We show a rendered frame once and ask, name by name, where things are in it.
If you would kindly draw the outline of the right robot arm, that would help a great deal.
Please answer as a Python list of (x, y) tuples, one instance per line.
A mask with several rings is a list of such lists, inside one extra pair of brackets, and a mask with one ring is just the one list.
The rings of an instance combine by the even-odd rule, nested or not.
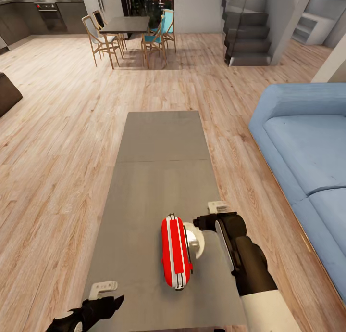
[(193, 219), (200, 230), (217, 232), (230, 272), (236, 279), (248, 332), (302, 332), (268, 272), (261, 247), (247, 236), (246, 223), (226, 201), (208, 202), (208, 215)]

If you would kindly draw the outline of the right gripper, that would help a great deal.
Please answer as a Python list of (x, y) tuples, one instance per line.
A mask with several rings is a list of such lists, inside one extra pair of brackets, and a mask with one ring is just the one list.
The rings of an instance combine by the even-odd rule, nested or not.
[(212, 230), (215, 231), (212, 227), (212, 219), (216, 216), (216, 213), (209, 215), (202, 215), (193, 219), (193, 224), (195, 227), (199, 227), (200, 230)]

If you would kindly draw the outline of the radio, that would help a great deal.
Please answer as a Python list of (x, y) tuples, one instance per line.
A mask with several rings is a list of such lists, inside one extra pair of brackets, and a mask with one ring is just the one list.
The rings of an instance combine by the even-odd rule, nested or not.
[(169, 286), (182, 291), (193, 274), (193, 265), (189, 261), (189, 246), (185, 225), (174, 213), (162, 222), (162, 253), (164, 276)]

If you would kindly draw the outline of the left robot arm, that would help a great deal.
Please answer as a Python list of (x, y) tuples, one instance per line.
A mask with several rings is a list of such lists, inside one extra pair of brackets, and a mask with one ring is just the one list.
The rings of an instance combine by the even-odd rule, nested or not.
[(100, 293), (118, 290), (116, 281), (93, 283), (89, 299), (82, 308), (71, 309), (54, 318), (46, 332), (88, 332), (97, 321), (111, 318), (124, 301), (124, 296), (102, 297)]

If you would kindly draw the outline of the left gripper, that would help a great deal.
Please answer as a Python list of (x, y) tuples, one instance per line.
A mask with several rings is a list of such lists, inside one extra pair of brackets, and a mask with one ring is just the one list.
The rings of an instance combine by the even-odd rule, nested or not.
[[(111, 318), (117, 309), (119, 309), (124, 301), (124, 296), (117, 299), (114, 296), (102, 297), (96, 301), (84, 301), (82, 307), (89, 306), (92, 308), (93, 320), (89, 329), (101, 319)], [(89, 329), (87, 331), (89, 331)]]

